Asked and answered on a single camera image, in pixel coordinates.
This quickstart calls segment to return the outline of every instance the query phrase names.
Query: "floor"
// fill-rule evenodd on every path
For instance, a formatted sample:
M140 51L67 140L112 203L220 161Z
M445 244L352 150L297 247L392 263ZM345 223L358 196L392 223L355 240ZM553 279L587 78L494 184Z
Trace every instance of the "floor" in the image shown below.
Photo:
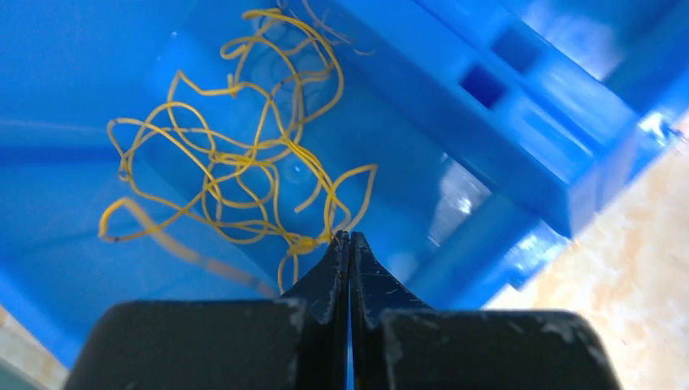
M564 309L599 332L627 390L689 389L689 145L680 143L523 290L492 309ZM0 309L0 361L39 388L67 375Z

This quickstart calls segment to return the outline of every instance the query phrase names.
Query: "blue plastic crate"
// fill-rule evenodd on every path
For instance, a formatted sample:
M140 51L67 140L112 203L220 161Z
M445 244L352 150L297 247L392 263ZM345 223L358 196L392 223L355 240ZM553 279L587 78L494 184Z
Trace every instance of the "blue plastic crate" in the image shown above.
M434 306L477 308L505 285L529 280L673 142L671 125L689 106L689 1L310 4L355 39L336 47L346 76L342 101L306 127L302 143L333 176L379 164L357 230ZM67 367L117 302L256 297L149 238L112 245L97 232L103 210L131 195L117 178L105 123L146 116L164 101L177 69L204 88L221 87L234 67L218 48L256 28L241 12L274 5L0 6L0 303ZM301 1L289 7L309 20ZM292 39L281 34L275 39ZM247 69L279 80L273 62L262 58ZM327 100L334 87L308 91L308 104ZM251 137L263 104L194 102L239 138ZM184 202L198 191L201 172L168 145L152 142L140 160L137 176L157 193ZM296 158L279 168L288 210L315 180ZM353 180L341 197L360 202L364 185ZM144 206L157 218L170 214ZM284 221L307 230L321 213ZM126 213L113 224L137 228ZM235 246L189 221L168 231L275 284L285 251L279 240ZM301 273L321 254L302 257Z

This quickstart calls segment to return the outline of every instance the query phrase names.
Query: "blue plastic surface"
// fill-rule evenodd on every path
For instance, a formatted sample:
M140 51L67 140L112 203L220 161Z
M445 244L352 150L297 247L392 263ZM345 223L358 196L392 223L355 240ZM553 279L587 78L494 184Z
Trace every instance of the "blue plastic surface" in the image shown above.
M528 281L672 144L672 123L689 106L689 0L633 7L622 0L310 3L353 44L336 46L343 99L306 127L302 143L331 176L379 164L357 230L434 306L477 308L505 285ZM103 243L97 227L112 201L131 196L117 178L119 158L105 123L146 116L164 101L177 69L202 88L222 87L235 64L218 48L256 28L240 13L274 5L0 6L0 303L66 366L98 317L119 301L256 297L150 238ZM289 6L310 21L301 2ZM288 30L271 33L286 43L301 40ZM298 67L317 65L314 54L297 60ZM270 54L247 65L247 74L269 84L285 72ZM306 90L307 106L321 105L334 88L329 80ZM213 128L252 139L261 98L208 99L187 89L178 96ZM126 138L130 130L119 134ZM279 165L281 210L313 189L315 178L300 164L286 158ZM141 151L136 174L148 190L179 203L202 179L164 141ZM251 178L254 187L267 185L260 175ZM468 185L459 190L460 183ZM338 193L355 207L365 185L358 177ZM171 213L144 206L159 219ZM317 209L286 213L283 221L313 233ZM137 229L124 212L112 223L116 232ZM278 239L235 246L189 220L168 232L275 285L285 251ZM303 256L301 273L321 254Z

